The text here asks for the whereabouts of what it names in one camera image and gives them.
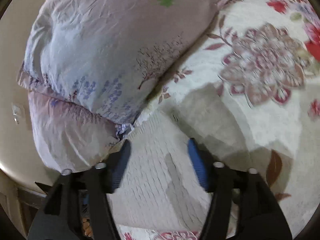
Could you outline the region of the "lavender print right pillow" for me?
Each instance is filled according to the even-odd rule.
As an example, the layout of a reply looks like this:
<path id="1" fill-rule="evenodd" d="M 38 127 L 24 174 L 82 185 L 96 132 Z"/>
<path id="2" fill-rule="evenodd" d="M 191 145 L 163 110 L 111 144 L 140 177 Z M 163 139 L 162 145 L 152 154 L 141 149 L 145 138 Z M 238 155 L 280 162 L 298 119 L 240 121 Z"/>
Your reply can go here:
<path id="1" fill-rule="evenodd" d="M 45 0 L 18 84 L 134 122 L 167 69 L 228 0 Z"/>

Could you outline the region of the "floral quilted bedspread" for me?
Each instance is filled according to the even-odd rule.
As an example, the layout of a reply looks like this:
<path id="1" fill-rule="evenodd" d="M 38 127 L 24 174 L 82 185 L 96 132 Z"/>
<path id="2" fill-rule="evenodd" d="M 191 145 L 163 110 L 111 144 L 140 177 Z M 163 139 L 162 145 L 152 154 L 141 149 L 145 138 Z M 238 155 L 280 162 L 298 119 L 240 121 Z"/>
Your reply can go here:
<path id="1" fill-rule="evenodd" d="M 135 129 L 156 110 L 222 105 L 244 138 L 240 170 L 261 174 L 297 237 L 319 206 L 319 18 L 308 0 L 230 0 L 167 74 Z M 122 239 L 199 239 L 202 227 L 118 224 Z"/>

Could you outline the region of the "beige cable-knit sweater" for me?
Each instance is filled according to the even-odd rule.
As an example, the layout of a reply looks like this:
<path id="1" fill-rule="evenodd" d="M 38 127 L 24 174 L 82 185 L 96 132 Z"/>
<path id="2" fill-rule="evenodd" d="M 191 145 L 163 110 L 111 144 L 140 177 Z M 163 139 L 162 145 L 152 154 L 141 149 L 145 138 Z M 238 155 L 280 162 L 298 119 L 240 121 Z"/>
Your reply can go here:
<path id="1" fill-rule="evenodd" d="M 156 110 L 129 136 L 131 157 L 120 188 L 109 196 L 117 224 L 155 230 L 202 227 L 210 195 L 190 161 L 190 138 L 230 168 L 244 168 L 244 138 L 225 106 Z"/>

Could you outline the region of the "pink floral left pillow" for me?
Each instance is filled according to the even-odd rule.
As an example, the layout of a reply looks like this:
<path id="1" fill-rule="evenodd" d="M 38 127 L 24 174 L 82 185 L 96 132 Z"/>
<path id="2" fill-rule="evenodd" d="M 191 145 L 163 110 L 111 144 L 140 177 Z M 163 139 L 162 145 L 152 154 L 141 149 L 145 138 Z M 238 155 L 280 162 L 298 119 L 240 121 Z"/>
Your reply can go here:
<path id="1" fill-rule="evenodd" d="M 34 91 L 28 101 L 35 147 L 48 168 L 84 171 L 120 141 L 116 124 L 84 107 Z"/>

